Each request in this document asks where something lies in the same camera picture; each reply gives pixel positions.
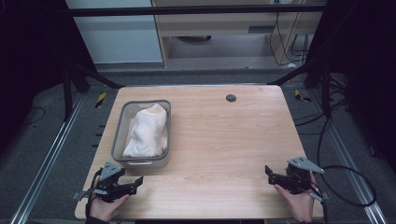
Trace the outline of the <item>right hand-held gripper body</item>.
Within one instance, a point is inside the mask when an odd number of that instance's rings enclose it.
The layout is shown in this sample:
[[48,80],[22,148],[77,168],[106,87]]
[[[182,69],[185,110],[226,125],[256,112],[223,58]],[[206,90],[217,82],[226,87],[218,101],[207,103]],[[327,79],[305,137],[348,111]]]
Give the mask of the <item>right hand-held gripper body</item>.
[[323,202],[321,193],[312,187],[312,173],[323,175],[324,170],[314,164],[306,157],[297,157],[287,160],[288,167],[286,173],[291,181],[291,194],[300,194],[307,191],[311,198]]

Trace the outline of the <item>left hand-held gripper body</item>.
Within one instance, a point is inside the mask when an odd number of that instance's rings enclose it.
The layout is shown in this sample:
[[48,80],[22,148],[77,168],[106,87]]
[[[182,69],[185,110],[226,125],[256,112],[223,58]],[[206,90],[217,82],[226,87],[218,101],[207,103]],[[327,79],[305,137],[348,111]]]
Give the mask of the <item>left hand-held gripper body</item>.
[[107,161],[93,176],[88,189],[76,191],[72,198],[81,201],[89,198],[93,193],[101,200],[112,203],[124,195],[131,194],[131,185],[121,185],[119,179],[125,174],[125,169]]

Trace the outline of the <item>person's right hand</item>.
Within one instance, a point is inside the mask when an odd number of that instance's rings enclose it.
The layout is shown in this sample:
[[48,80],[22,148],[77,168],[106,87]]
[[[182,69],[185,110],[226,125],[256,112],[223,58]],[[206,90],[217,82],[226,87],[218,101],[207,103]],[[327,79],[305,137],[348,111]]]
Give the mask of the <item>person's right hand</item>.
[[309,224],[314,221],[314,199],[310,195],[310,190],[300,194],[291,194],[279,185],[274,185],[274,188],[286,200],[294,219],[299,224]]

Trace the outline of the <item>person's left hand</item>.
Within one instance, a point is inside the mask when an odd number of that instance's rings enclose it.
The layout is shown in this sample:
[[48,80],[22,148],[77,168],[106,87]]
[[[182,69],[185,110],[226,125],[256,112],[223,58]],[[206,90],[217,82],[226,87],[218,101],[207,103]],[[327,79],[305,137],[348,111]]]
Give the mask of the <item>person's left hand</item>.
[[121,208],[130,198],[130,195],[124,195],[113,203],[107,203],[100,198],[95,197],[91,200],[89,215],[91,217],[109,222],[119,208]]

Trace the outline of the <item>grey plastic basket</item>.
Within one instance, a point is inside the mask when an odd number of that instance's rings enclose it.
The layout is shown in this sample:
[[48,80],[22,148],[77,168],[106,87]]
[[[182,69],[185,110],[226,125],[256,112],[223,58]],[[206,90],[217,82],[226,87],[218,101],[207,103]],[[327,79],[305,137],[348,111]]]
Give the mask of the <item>grey plastic basket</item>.
[[[135,158],[123,157],[123,151],[127,145],[127,138],[130,128],[133,126],[132,119],[136,113],[146,109],[155,103],[161,105],[166,110],[166,123],[163,129],[163,138],[166,144],[163,154],[158,157]],[[167,100],[151,101],[130,101],[121,107],[120,115],[117,122],[117,129],[114,134],[114,140],[111,149],[111,157],[114,161],[119,162],[125,168],[163,168],[169,162],[170,151],[170,126],[171,126],[172,106]]]

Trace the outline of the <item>white cloth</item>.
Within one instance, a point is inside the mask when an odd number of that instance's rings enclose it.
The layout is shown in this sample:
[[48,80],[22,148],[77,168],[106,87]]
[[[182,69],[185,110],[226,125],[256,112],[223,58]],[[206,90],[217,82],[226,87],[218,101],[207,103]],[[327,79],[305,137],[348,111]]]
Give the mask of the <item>white cloth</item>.
[[166,115],[166,110],[157,103],[137,112],[132,119],[133,126],[130,128],[122,156],[135,158],[161,156],[166,146],[163,138]]

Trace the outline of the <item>black metal stand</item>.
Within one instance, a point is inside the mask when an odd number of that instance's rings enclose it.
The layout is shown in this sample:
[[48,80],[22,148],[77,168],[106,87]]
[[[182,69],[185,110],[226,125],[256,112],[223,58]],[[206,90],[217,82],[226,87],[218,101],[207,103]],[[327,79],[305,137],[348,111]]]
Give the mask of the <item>black metal stand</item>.
[[85,76],[92,77],[111,89],[122,88],[121,84],[102,77],[95,70],[87,68],[78,63],[69,63],[63,70],[64,121],[68,121],[73,112],[71,85],[74,85],[77,88],[78,92],[87,92],[91,87]]
[[330,72],[330,66],[327,65],[325,61],[313,60],[294,69],[285,76],[275,81],[269,82],[269,85],[280,86],[302,73],[307,73],[307,77],[304,80],[304,85],[308,89],[315,87],[318,82],[321,81],[321,108],[325,116],[329,118],[331,116]]

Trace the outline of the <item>dark curtain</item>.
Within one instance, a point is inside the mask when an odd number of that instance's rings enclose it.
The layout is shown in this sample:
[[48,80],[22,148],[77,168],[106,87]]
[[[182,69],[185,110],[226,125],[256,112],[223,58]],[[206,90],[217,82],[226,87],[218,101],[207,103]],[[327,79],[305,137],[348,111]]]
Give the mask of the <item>dark curtain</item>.
[[308,58],[325,49],[373,147],[396,172],[396,0],[327,0]]
[[63,69],[95,66],[65,0],[0,0],[0,155],[35,96],[63,82]]

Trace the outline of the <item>white cabinet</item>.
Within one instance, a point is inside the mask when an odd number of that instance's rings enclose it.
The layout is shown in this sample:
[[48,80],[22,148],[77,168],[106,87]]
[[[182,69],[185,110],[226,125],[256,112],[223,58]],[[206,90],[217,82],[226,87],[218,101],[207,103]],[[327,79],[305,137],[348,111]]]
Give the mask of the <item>white cabinet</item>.
[[[151,7],[150,0],[65,0],[70,9]],[[75,17],[95,64],[161,63],[154,17]]]

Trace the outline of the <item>light wooden desk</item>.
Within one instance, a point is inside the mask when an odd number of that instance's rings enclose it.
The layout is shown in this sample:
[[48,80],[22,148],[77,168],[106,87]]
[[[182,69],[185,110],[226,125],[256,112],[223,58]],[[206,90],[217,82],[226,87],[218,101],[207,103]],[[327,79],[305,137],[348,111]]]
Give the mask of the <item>light wooden desk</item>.
[[[327,0],[150,0],[155,7],[300,5]],[[273,12],[157,15],[155,21],[161,46],[176,36],[265,35],[277,63],[291,59],[291,45],[297,35],[313,35],[320,12]]]

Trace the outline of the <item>black horizontal bar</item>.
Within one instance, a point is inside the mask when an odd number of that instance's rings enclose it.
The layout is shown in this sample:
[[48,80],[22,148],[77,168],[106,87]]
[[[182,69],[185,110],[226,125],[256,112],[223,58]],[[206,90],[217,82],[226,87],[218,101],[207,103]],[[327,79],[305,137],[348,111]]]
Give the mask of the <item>black horizontal bar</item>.
[[326,4],[302,5],[235,5],[235,6],[186,6],[186,7],[116,7],[68,9],[73,17],[102,16],[146,16],[146,15],[190,15],[229,13],[273,13],[273,12],[322,12]]

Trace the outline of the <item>aluminium floor rail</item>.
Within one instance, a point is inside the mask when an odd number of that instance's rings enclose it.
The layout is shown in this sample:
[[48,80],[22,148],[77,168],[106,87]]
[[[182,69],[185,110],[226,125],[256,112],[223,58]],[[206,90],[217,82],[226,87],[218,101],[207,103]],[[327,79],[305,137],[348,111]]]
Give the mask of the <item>aluminium floor rail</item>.
[[56,162],[59,153],[61,152],[64,142],[70,133],[70,130],[75,123],[78,113],[81,109],[85,95],[83,93],[78,93],[76,96],[76,101],[72,104],[72,112],[69,118],[62,123],[62,126],[57,133],[55,139],[53,140],[49,152],[47,153],[45,159],[41,163],[38,172],[30,186],[30,188],[25,193],[23,200],[18,206],[17,210],[13,214],[9,224],[25,224],[28,217],[30,216],[33,207],[40,195],[44,185],[50,175],[52,167]]
[[[346,145],[344,144],[335,126],[331,123],[331,119],[329,119],[327,116],[324,116],[322,120],[325,122],[325,130],[330,135],[333,149],[342,165],[358,171],[359,168],[356,165],[356,162],[353,161],[352,157],[347,152]],[[359,198],[360,203],[372,202],[371,205],[364,207],[364,211],[370,222],[372,224],[388,224],[385,215],[383,214],[380,206],[376,202],[375,196],[370,189],[368,182],[365,181],[361,175],[350,173],[347,176],[353,189],[357,194],[357,197]]]

